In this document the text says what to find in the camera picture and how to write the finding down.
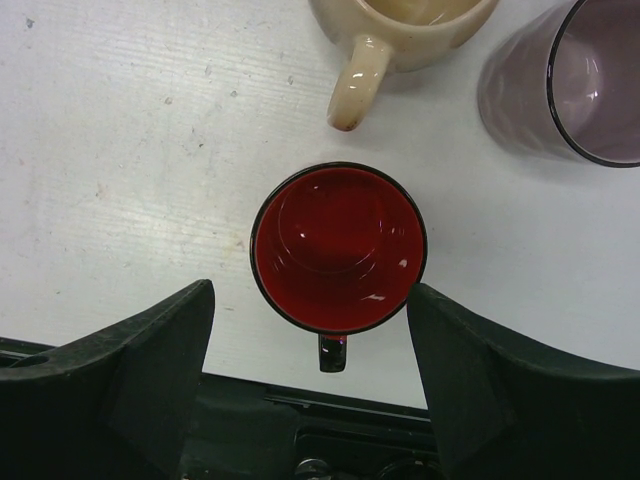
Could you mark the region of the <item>red mug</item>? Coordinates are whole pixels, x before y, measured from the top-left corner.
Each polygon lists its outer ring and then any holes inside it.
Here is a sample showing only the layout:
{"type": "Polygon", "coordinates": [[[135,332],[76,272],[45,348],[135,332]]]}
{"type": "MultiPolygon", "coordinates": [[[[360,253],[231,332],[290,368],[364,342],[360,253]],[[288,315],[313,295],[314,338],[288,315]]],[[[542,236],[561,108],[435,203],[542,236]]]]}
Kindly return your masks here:
{"type": "Polygon", "coordinates": [[[427,229],[394,178],[346,161],[313,165],[263,201],[250,236],[250,264],[269,306],[318,337],[323,373],[347,365],[347,339],[404,308],[423,276],[427,229]]]}

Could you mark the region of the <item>cream mug with blue drips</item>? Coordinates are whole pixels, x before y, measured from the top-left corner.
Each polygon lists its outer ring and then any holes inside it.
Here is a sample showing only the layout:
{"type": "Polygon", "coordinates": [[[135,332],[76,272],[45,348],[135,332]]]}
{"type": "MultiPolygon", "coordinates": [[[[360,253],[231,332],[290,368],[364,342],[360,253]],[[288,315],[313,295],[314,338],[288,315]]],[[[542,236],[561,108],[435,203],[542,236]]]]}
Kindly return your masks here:
{"type": "Polygon", "coordinates": [[[422,69],[487,22],[492,1],[311,1],[326,37],[348,54],[327,109],[333,128],[356,129],[385,75],[422,69]]]}

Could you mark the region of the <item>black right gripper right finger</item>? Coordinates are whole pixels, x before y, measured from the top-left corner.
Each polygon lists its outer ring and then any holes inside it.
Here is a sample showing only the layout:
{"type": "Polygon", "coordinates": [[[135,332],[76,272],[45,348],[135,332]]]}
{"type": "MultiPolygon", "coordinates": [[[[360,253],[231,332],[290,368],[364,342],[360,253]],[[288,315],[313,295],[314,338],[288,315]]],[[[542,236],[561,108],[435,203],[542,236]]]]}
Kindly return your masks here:
{"type": "Polygon", "coordinates": [[[430,286],[411,340],[449,479],[635,479],[639,374],[547,346],[430,286]]]}

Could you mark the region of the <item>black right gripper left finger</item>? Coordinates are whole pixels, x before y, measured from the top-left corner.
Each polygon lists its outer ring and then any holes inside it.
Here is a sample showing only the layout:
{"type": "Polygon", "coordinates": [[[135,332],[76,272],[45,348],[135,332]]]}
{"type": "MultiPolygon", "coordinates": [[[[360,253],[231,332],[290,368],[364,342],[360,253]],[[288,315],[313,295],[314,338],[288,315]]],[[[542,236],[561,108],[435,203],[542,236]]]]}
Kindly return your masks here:
{"type": "Polygon", "coordinates": [[[213,325],[198,280],[1,368],[4,479],[175,479],[213,325]]]}

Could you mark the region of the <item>lavender mug with black handle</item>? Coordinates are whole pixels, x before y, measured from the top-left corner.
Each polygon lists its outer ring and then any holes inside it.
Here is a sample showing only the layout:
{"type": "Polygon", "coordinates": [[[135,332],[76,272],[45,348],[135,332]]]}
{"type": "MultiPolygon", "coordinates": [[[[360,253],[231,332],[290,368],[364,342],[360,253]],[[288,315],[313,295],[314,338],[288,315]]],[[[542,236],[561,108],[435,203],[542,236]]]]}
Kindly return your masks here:
{"type": "Polygon", "coordinates": [[[487,132],[507,151],[638,166],[638,2],[549,8],[492,52],[477,105],[487,132]]]}

